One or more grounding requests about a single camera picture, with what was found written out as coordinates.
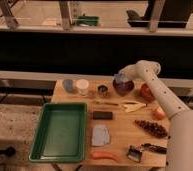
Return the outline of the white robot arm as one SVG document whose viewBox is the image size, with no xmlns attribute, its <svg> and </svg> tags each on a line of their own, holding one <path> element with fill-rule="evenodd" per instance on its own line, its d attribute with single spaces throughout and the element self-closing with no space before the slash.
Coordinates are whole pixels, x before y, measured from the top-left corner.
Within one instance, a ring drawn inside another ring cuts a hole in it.
<svg viewBox="0 0 193 171">
<path fill-rule="evenodd" d="M 159 78 L 161 65 L 139 60 L 119 71 L 127 79 L 141 78 L 170 121 L 166 171 L 193 171 L 193 109 L 189 108 Z"/>
</svg>

